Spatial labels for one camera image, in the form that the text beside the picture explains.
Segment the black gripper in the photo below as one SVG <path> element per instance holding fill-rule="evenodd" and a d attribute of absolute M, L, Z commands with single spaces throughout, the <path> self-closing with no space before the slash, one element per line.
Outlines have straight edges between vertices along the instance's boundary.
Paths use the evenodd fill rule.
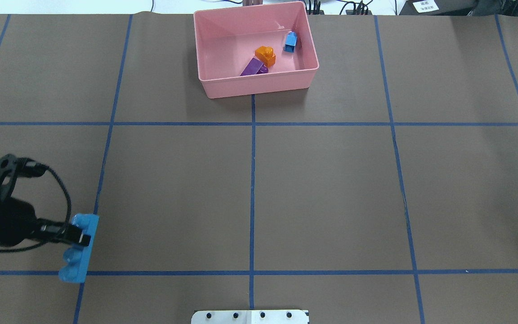
<path fill-rule="evenodd" d="M 0 246 L 16 246 L 24 240 L 47 243 L 57 240 L 68 223 L 68 216 L 60 223 L 36 216 L 35 208 L 20 199 L 8 198 L 0 202 Z M 92 236 L 78 226 L 68 226 L 63 232 L 63 242 L 68 245 L 88 247 Z"/>

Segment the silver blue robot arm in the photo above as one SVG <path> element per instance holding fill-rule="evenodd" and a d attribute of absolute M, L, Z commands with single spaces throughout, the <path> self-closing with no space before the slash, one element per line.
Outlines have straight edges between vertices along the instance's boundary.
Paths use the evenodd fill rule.
<path fill-rule="evenodd" d="M 97 226 L 96 215 L 77 215 L 72 222 L 62 223 L 37 218 L 28 202 L 15 198 L 0 202 L 0 247 L 3 248 L 15 247 L 24 240 L 86 248 L 92 245 Z"/>

